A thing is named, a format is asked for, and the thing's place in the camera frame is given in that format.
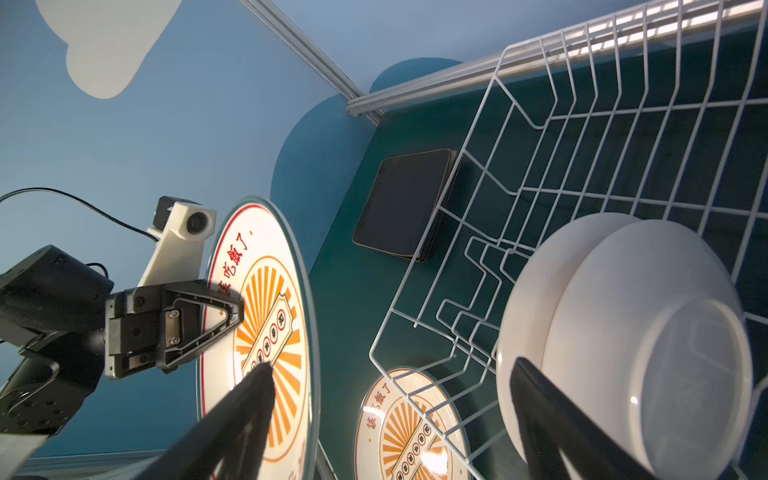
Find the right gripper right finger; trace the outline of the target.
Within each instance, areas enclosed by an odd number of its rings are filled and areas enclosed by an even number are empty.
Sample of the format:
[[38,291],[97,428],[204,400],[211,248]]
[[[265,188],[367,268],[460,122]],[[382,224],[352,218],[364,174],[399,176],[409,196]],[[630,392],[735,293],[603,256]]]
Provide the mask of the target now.
[[535,365],[520,357],[509,390],[532,479],[652,479]]

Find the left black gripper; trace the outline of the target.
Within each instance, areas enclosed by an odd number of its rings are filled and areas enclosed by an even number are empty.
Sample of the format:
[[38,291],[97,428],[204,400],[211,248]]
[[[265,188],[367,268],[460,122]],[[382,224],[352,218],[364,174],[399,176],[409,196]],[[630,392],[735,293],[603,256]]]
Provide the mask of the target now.
[[244,302],[202,280],[124,290],[105,302],[105,368],[113,380],[199,357],[244,320]]

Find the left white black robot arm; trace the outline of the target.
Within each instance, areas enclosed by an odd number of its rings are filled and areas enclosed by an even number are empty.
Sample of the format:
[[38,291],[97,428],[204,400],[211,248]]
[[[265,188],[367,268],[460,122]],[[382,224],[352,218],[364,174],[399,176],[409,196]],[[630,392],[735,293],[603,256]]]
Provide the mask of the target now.
[[1,340],[21,363],[1,388],[1,476],[58,435],[98,386],[175,371],[244,319],[244,303],[201,280],[114,292],[106,276],[48,245],[1,276]]

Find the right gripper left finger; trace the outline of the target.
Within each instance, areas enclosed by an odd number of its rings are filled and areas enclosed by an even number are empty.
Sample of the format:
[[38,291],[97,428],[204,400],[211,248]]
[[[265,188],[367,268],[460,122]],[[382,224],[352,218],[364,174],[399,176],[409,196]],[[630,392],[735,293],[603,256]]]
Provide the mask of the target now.
[[273,368],[258,364],[139,479],[255,479],[275,405]]

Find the white round plate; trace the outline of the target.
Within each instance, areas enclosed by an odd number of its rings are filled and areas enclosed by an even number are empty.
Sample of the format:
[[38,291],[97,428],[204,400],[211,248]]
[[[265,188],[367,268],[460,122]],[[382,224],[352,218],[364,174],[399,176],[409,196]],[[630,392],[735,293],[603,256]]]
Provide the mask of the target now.
[[357,479],[468,479],[466,453],[456,409],[432,377],[393,369],[369,389],[355,435]]
[[661,479],[714,479],[753,385],[739,296],[708,244],[664,220],[599,243],[553,316],[544,375]]
[[244,314],[198,360],[199,417],[255,367],[270,364],[275,402],[259,476],[312,478],[320,417],[318,332],[296,238],[272,202],[250,197],[228,215],[205,282],[242,301]]
[[576,270],[599,243],[638,221],[611,212],[578,218],[547,238],[515,281],[500,326],[496,390],[504,426],[520,456],[525,453],[509,386],[515,361],[523,357],[542,366],[555,311]]

